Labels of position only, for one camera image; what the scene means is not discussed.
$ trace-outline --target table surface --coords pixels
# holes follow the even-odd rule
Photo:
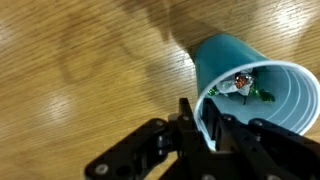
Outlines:
[[[194,106],[191,58],[221,32],[320,78],[317,0],[1,0],[0,9],[1,179],[83,179],[87,163],[177,112],[180,97]],[[319,141],[319,130],[306,136]]]

